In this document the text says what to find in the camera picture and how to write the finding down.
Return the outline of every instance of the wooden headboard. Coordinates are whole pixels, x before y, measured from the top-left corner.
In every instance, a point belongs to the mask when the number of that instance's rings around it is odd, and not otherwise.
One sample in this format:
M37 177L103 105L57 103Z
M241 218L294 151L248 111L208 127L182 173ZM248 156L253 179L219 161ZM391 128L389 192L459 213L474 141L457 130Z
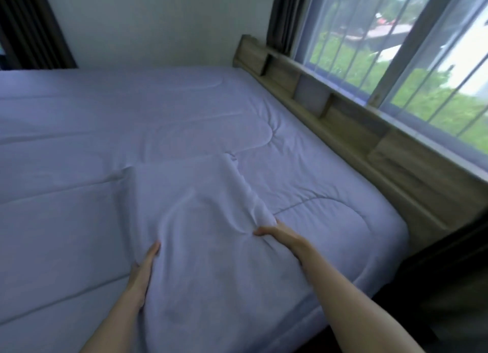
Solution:
M454 163L430 141L412 137L414 132L385 113L346 99L320 76L255 38L242 36L233 65L250 73L383 193L408 225L412 253L488 207L484 171ZM297 92L306 83L320 98L320 110L314 113Z

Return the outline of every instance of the mattress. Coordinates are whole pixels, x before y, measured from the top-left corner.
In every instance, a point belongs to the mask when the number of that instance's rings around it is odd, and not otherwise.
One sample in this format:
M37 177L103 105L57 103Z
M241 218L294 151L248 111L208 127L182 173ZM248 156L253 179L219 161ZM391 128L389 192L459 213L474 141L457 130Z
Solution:
M366 294L392 278L404 221L244 71L1 72L0 350L78 351L132 261L123 170L217 153ZM292 352L325 326L318 304L298 307L260 351Z

